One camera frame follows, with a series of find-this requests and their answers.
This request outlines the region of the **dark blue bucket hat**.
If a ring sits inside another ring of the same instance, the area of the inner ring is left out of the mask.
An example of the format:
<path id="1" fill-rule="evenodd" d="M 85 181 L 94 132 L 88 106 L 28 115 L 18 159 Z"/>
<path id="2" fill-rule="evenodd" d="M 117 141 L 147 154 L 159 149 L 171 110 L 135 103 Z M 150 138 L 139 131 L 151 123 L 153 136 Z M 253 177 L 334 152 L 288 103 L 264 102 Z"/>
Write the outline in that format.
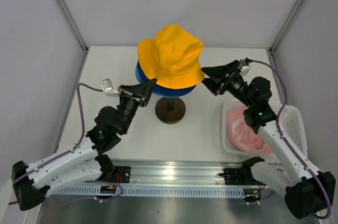
<path id="1" fill-rule="evenodd" d="M 144 74 L 143 70 L 141 69 L 139 62 L 137 62 L 136 64 L 135 76 L 139 83 L 144 83 L 149 80 Z M 167 98 L 179 98 L 189 94 L 191 91 L 195 89 L 195 87 L 196 86 L 183 89 L 170 89 L 159 85 L 155 85 L 153 94 Z"/>

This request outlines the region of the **mannequin head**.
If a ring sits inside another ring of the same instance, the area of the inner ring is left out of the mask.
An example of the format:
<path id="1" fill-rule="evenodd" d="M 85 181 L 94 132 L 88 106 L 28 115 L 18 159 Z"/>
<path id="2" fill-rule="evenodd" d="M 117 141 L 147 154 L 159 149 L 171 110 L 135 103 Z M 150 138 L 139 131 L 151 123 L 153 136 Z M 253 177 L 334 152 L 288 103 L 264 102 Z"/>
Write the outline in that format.
<path id="1" fill-rule="evenodd" d="M 157 118 L 165 124 L 180 122 L 186 113 L 186 105 L 181 98 L 162 97 L 155 106 Z"/>

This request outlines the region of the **yellow bucket hat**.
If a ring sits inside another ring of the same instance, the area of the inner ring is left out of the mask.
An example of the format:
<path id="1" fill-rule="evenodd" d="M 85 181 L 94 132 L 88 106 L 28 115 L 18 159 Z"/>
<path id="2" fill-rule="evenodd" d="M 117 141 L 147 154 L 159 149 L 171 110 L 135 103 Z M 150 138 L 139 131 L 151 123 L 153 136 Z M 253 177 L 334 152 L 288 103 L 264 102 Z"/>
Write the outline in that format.
<path id="1" fill-rule="evenodd" d="M 138 63 L 148 79 L 169 89 L 198 85 L 204 79 L 199 56 L 203 42 L 180 25 L 168 25 L 154 39 L 143 39 L 137 49 Z"/>

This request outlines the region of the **pink bucket hat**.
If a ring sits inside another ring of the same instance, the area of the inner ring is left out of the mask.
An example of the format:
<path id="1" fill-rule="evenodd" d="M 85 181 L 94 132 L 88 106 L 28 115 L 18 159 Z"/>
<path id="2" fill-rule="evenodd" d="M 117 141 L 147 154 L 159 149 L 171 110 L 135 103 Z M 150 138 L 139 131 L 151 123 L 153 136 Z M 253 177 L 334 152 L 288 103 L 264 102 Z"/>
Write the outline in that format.
<path id="1" fill-rule="evenodd" d="M 246 106 L 240 106 L 227 113 L 226 122 L 231 142 L 235 147 L 246 153 L 272 154 L 272 149 L 246 124 L 243 115 L 246 109 Z"/>

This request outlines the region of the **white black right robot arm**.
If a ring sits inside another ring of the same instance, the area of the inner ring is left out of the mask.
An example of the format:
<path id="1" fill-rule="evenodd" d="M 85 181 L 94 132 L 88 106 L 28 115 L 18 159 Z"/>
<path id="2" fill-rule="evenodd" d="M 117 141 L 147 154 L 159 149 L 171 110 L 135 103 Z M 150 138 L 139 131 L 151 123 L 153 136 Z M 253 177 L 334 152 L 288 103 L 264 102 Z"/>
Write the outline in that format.
<path id="1" fill-rule="evenodd" d="M 202 83 L 217 95 L 229 92 L 247 106 L 243 116 L 246 124 L 273 150 L 285 172 L 272 168 L 261 158 L 244 162 L 241 179 L 248 184 L 262 182 L 284 198 L 288 210 L 297 219 L 313 215 L 328 219 L 332 213 L 336 179 L 329 171 L 322 172 L 296 147 L 279 122 L 281 113 L 270 107 L 270 81 L 255 77 L 244 81 L 241 71 L 253 60 L 234 60 L 231 63 L 203 67 L 207 76 Z"/>

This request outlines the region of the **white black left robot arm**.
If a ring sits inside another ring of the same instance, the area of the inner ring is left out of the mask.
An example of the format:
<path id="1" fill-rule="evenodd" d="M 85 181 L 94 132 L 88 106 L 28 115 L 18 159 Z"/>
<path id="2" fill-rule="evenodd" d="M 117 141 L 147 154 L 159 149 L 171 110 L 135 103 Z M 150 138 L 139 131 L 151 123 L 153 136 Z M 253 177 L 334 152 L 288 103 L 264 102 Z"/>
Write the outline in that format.
<path id="1" fill-rule="evenodd" d="M 137 85 L 121 85 L 114 89 L 110 79 L 102 80 L 101 88 L 85 83 L 77 84 L 77 98 L 81 120 L 81 135 L 72 146 L 42 160 L 12 166 L 13 190 L 16 204 L 22 211 L 30 210 L 60 189 L 82 182 L 108 182 L 115 166 L 106 155 L 126 135 L 140 107 L 147 106 L 157 80 Z M 80 88 L 84 86 L 107 96 L 117 97 L 117 107 L 105 106 L 94 119 L 95 126 L 85 131 Z"/>

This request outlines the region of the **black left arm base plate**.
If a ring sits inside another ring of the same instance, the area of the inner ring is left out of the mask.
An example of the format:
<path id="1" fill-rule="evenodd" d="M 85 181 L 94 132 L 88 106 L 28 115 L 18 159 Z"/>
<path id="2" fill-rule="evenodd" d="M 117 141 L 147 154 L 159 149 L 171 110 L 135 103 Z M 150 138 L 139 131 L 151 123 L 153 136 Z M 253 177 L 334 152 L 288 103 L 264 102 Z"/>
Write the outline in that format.
<path id="1" fill-rule="evenodd" d="M 113 183 L 129 183 L 132 168 L 130 166 L 116 166 L 113 175 L 107 181 Z"/>

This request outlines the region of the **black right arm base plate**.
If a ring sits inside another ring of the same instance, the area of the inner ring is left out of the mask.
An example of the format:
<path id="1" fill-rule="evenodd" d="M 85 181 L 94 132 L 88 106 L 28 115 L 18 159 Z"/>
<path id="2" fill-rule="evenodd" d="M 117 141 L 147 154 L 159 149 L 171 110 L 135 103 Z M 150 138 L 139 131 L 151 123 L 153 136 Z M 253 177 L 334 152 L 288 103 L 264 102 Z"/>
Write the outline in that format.
<path id="1" fill-rule="evenodd" d="M 224 178 L 226 185 L 263 185 L 262 182 L 253 178 L 251 171 L 247 168 L 224 168 L 219 177 Z"/>

